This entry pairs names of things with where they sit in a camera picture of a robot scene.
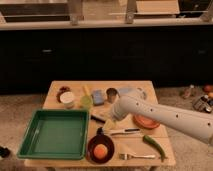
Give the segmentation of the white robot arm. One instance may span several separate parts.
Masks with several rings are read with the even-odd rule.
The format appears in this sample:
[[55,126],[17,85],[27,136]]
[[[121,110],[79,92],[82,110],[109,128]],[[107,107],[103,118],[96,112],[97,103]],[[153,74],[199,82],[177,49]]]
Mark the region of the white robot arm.
[[109,109],[109,118],[114,122],[129,114],[147,117],[213,146],[213,115],[151,103],[142,89],[123,94]]

